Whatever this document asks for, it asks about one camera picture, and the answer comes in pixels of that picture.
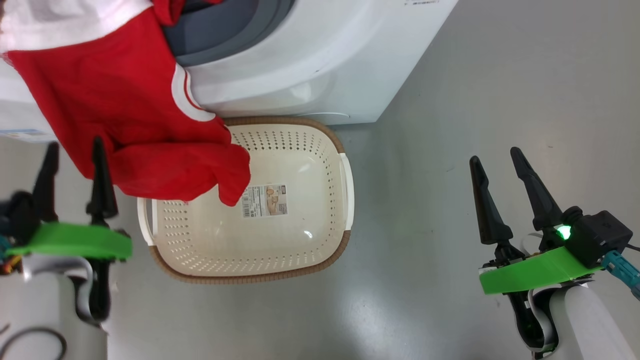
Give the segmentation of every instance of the green plastic mount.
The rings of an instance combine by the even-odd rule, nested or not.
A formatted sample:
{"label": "green plastic mount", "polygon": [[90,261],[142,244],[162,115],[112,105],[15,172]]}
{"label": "green plastic mount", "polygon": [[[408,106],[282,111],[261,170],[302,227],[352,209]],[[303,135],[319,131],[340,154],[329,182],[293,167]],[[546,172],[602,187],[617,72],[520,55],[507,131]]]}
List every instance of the green plastic mount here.
{"label": "green plastic mount", "polygon": [[130,238],[106,227],[49,222],[40,226],[28,245],[10,248],[6,253],[126,260],[131,257],[132,244]]}
{"label": "green plastic mount", "polygon": [[484,293],[501,294],[543,288],[594,273],[602,267],[587,269],[565,247],[533,256],[519,263],[480,275]]}

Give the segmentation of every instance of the red and white clothing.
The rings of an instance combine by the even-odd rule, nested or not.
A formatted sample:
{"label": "red and white clothing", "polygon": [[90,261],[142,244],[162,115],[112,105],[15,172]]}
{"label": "red and white clothing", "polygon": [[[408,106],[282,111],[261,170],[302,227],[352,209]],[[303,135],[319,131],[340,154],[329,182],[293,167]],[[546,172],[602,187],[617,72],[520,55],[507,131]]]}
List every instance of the red and white clothing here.
{"label": "red and white clothing", "polygon": [[101,136],[113,182],[132,196],[193,200],[219,184],[236,204],[249,155],[203,110],[161,30],[184,0],[6,0],[0,53],[27,83],[80,172]]}

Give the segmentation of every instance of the washing machine drum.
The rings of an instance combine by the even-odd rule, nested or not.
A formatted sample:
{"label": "washing machine drum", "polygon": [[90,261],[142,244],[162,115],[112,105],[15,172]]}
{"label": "washing machine drum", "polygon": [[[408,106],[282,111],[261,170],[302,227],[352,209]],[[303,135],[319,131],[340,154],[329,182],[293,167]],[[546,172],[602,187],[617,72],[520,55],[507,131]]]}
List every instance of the washing machine drum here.
{"label": "washing machine drum", "polygon": [[285,19],[294,0],[187,0],[178,24],[164,28],[177,62],[201,65],[249,49]]}

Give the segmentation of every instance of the green light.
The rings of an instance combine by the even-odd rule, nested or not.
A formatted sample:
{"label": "green light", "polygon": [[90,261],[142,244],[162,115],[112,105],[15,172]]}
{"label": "green light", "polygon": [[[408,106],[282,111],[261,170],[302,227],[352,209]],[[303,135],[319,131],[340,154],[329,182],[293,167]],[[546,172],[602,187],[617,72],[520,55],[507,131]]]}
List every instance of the green light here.
{"label": "green light", "polygon": [[571,236],[571,227],[568,225],[558,227],[556,231],[558,232],[558,235],[560,235],[560,237],[562,237],[562,239],[564,240],[567,240],[569,236]]}

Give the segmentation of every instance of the washing machine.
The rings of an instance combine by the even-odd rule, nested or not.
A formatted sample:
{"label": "washing machine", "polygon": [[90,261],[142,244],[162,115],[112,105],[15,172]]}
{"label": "washing machine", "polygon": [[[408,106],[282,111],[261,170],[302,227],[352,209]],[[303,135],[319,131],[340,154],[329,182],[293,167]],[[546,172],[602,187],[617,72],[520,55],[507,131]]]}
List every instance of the washing machine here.
{"label": "washing machine", "polygon": [[[191,91],[222,117],[290,115],[374,122],[457,0],[188,0],[164,29]],[[15,71],[0,62],[0,131],[51,129]]]}

